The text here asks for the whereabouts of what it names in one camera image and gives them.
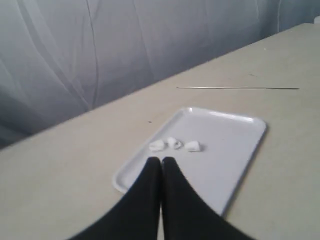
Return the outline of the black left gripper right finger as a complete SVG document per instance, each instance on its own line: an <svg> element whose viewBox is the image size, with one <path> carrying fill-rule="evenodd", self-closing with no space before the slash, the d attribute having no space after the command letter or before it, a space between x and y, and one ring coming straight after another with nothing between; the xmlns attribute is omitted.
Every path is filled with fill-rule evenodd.
<svg viewBox="0 0 320 240"><path fill-rule="evenodd" d="M162 160L162 222L166 240L249 240L212 210L189 184L176 160Z"/></svg>

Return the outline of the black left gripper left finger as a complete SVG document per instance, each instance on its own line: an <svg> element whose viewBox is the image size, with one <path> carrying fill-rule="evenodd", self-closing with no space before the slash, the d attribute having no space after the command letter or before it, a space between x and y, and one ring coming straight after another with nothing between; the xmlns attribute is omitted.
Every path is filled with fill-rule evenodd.
<svg viewBox="0 0 320 240"><path fill-rule="evenodd" d="M162 194L162 166L149 157L126 194L73 240L156 240Z"/></svg>

